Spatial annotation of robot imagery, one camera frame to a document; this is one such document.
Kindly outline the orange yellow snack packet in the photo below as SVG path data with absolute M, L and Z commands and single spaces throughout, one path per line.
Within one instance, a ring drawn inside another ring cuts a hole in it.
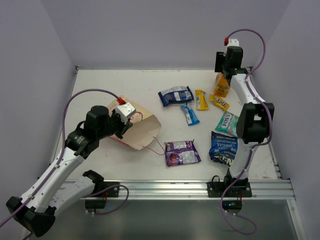
M 213 94 L 215 96 L 225 98 L 228 95 L 229 90 L 230 85 L 228 84 L 228 81 L 225 79 L 223 74 L 219 72 L 215 78 Z

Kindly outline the pink beige paper bag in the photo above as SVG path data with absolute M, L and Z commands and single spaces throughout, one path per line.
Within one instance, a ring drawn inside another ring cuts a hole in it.
M 124 95 L 121 95 L 120 97 L 127 103 L 131 103 L 137 113 L 130 118 L 130 122 L 133 123 L 133 126 L 125 132 L 122 139 L 119 139 L 116 135 L 110 136 L 109 139 L 130 147 L 131 149 L 138 151 L 148 149 L 157 155 L 163 156 L 165 154 L 165 149 L 163 144 L 157 139 L 157 135 L 162 127 L 158 118 L 146 108 L 126 98 Z M 162 152 L 159 153 L 150 148 L 150 144 L 154 140 L 160 145 Z

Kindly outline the yellow M&M snack packet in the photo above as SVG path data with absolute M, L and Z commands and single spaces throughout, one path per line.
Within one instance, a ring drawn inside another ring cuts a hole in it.
M 200 89 L 195 90 L 195 96 L 196 96 L 196 109 L 198 111 L 206 111 L 209 109 L 209 106 L 206 101 L 206 92 Z

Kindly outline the dark blue snack packet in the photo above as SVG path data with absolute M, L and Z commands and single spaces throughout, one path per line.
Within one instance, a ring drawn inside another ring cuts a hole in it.
M 194 101 L 194 95 L 189 86 L 174 86 L 158 92 L 163 107 L 171 104 L 183 104 Z

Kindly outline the teal snack packet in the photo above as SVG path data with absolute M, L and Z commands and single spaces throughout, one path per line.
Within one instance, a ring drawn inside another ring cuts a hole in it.
M 215 130 L 218 132 L 224 132 L 231 136 L 238 137 L 237 135 L 237 123 L 239 117 L 229 111 L 225 111 L 222 114 L 222 117 L 215 127 Z

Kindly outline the blue M&M snack packet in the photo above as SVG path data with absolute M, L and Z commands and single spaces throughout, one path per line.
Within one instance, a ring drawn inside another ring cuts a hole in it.
M 180 108 L 184 112 L 186 123 L 188 126 L 194 126 L 200 123 L 198 117 L 196 116 L 194 110 L 189 103 L 181 105 Z

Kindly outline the purple snack packet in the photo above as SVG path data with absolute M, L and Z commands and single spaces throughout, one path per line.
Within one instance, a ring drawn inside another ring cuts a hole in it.
M 201 161 L 194 140 L 165 143 L 165 162 L 168 167 L 197 164 Z

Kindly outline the dark blue chips bag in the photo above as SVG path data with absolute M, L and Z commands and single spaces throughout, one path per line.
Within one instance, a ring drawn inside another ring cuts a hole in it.
M 231 166 L 238 149 L 238 138 L 211 132 L 210 160 L 215 163 Z

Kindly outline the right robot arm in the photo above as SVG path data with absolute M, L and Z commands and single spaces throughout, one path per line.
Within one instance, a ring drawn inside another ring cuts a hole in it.
M 236 125 L 238 148 L 222 185 L 223 192 L 231 197 L 247 185 L 251 162 L 258 147 L 269 143 L 266 140 L 272 137 L 275 111 L 273 103 L 266 103 L 254 88 L 252 74 L 241 67 L 243 53 L 239 46 L 228 46 L 224 53 L 217 53 L 215 65 L 242 104 Z

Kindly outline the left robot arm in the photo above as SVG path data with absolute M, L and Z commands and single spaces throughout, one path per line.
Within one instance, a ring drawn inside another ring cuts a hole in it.
M 109 109 L 93 106 L 84 121 L 76 126 L 62 144 L 61 151 L 36 183 L 20 197 L 12 196 L 6 203 L 11 216 L 36 237 L 46 234 L 56 217 L 83 197 L 99 196 L 104 190 L 104 178 L 93 170 L 65 190 L 60 187 L 69 175 L 99 147 L 100 140 L 115 135 L 123 138 L 132 127 L 130 118 L 136 113 L 131 103 Z

